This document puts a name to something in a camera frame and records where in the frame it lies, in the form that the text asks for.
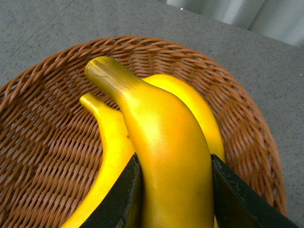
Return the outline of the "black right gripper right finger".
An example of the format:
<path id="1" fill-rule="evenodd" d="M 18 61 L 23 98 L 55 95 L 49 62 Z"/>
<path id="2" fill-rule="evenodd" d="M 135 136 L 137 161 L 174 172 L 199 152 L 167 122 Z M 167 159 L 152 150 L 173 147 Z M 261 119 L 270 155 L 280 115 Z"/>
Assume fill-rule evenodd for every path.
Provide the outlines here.
<path id="1" fill-rule="evenodd" d="M 296 228 L 217 155 L 211 155 L 215 217 L 219 228 Z"/>

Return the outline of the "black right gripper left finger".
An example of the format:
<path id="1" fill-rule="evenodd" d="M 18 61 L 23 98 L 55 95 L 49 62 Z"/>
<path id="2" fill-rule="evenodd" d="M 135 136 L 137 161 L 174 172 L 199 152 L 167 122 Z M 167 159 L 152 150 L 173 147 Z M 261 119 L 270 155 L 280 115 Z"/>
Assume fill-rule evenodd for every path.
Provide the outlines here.
<path id="1" fill-rule="evenodd" d="M 82 228 L 138 228 L 142 199 L 142 170 L 137 154 Z"/>

